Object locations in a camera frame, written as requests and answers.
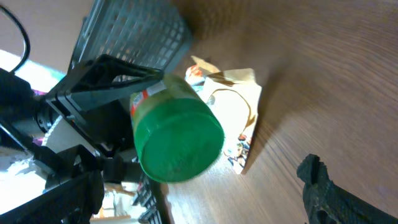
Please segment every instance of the wooden surface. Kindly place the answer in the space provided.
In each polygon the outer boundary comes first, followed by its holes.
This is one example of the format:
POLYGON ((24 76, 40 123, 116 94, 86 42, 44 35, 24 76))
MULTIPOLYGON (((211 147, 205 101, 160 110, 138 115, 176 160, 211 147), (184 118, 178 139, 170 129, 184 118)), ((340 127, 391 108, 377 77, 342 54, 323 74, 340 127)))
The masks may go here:
POLYGON ((194 33, 189 55, 253 68, 264 91, 245 174, 220 160, 164 186, 174 223, 307 222, 295 171, 308 153, 337 185, 398 217, 398 2, 175 3, 194 33))

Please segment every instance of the crumpled wrapper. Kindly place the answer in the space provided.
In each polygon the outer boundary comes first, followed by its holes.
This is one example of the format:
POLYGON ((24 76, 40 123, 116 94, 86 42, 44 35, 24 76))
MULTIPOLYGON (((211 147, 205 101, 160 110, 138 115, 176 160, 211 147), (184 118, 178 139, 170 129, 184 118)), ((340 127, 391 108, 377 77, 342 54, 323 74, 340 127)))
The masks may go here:
POLYGON ((251 148, 262 88, 251 68, 221 72, 200 58, 193 60, 196 65, 188 68, 185 79, 221 123, 225 133, 223 154, 240 174, 251 148))

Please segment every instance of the gray basket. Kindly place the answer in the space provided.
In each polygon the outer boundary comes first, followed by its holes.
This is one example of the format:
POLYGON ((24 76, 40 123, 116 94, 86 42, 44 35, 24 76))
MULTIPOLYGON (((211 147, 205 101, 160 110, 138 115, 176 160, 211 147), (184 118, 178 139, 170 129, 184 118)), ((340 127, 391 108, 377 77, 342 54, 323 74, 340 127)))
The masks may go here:
POLYGON ((101 54, 171 72, 192 36, 177 9, 163 0, 96 0, 85 19, 71 67, 101 54))

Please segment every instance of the cylindrical container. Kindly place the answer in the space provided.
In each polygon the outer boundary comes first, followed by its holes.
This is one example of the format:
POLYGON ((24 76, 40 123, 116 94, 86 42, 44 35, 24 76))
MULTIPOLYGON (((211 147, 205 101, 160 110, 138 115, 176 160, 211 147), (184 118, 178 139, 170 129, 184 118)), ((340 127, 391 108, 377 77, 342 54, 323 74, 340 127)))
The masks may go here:
POLYGON ((224 132, 185 80, 165 75, 131 95, 134 142, 144 172, 159 182, 180 182, 207 169, 220 154, 224 132))

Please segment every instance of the basket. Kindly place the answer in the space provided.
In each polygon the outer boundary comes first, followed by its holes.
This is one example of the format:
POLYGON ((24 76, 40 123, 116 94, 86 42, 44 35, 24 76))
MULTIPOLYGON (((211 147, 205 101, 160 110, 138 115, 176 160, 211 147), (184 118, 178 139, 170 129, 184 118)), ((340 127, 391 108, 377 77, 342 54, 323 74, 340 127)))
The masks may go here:
POLYGON ((70 66, 108 54, 171 72, 191 43, 185 21, 168 1, 95 0, 70 66))

